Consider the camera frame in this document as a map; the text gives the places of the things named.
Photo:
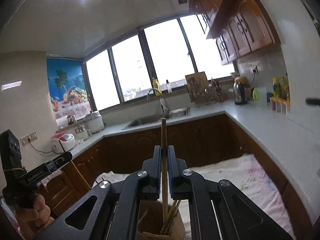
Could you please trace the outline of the left hand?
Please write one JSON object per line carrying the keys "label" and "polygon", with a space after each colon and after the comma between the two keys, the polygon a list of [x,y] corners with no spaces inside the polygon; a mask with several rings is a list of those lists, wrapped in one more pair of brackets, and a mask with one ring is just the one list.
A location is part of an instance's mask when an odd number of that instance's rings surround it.
{"label": "left hand", "polygon": [[45,198],[38,194],[32,209],[18,208],[15,217],[19,224],[19,232],[23,239],[34,237],[50,225],[54,218],[50,215],[50,208],[45,203]]}

